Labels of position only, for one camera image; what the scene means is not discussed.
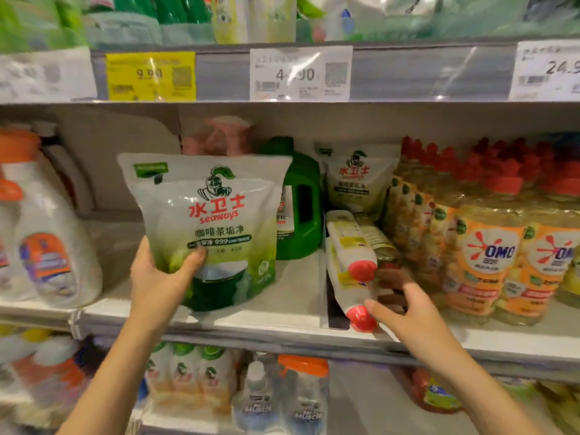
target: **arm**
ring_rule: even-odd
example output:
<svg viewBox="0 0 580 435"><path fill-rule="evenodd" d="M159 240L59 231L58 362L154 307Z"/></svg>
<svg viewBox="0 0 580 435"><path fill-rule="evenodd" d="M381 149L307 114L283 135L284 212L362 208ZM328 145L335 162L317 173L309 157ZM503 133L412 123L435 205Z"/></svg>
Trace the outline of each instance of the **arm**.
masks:
<svg viewBox="0 0 580 435"><path fill-rule="evenodd" d="M367 300L368 311L460 399L479 433L540 435L540 430L511 396L463 349L429 296L405 271L384 269L377 271L376 276L381 285L405 292L408 311L399 315Z"/></svg>
<svg viewBox="0 0 580 435"><path fill-rule="evenodd" d="M124 435L149 355L182 302L205 249L193 252L174 274L155 268L149 241L141 241L131 267L131 313L57 435Z"/></svg>

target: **forearm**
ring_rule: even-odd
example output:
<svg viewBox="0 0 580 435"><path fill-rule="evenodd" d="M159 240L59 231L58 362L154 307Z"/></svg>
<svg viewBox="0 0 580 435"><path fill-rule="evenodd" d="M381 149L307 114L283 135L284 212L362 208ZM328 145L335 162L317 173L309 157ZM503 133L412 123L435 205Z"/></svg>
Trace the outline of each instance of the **forearm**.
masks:
<svg viewBox="0 0 580 435"><path fill-rule="evenodd" d="M57 435L124 435L156 340L130 317Z"/></svg>
<svg viewBox="0 0 580 435"><path fill-rule="evenodd" d="M442 377L482 435L541 435L508 392L467 353Z"/></svg>

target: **yellow price tag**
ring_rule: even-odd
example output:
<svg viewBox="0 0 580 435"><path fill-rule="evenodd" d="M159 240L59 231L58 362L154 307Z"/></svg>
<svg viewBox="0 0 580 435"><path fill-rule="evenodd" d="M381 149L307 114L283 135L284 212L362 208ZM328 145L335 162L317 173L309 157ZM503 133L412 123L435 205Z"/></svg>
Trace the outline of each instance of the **yellow price tag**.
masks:
<svg viewBox="0 0 580 435"><path fill-rule="evenodd" d="M108 54L107 85L111 101L194 102L195 52Z"/></svg>

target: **white and green pouch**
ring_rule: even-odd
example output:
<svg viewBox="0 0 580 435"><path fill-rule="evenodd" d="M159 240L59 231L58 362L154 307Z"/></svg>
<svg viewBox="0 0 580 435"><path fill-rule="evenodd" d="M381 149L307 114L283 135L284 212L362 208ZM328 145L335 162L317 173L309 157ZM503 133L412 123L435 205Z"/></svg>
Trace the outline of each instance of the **white and green pouch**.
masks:
<svg viewBox="0 0 580 435"><path fill-rule="evenodd" d="M315 149L320 169L326 174L326 194L331 208L364 213L377 221L401 146L318 143Z"/></svg>
<svg viewBox="0 0 580 435"><path fill-rule="evenodd" d="M158 269L208 250L184 305L211 311L251 299L276 278L276 213L290 156L118 156L143 212Z"/></svg>

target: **hand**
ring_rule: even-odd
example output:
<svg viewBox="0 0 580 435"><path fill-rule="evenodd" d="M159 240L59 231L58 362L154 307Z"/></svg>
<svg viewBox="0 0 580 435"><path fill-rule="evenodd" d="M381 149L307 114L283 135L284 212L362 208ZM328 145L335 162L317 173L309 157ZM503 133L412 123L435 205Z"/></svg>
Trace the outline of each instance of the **hand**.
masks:
<svg viewBox="0 0 580 435"><path fill-rule="evenodd" d="M151 330L161 338L183 301L193 275L204 265L206 254L205 248L197 248L185 259L177 272L163 273L156 269L149 240L143 237L131 265L133 288L129 318L141 327L152 327Z"/></svg>
<svg viewBox="0 0 580 435"><path fill-rule="evenodd" d="M446 377L458 359L471 358L463 349L429 295L404 270L381 269L375 272L382 287L403 290L408 311L400 315L374 300L365 307L376 320L389 327L407 349L435 373ZM400 295L382 297L383 303L400 303Z"/></svg>

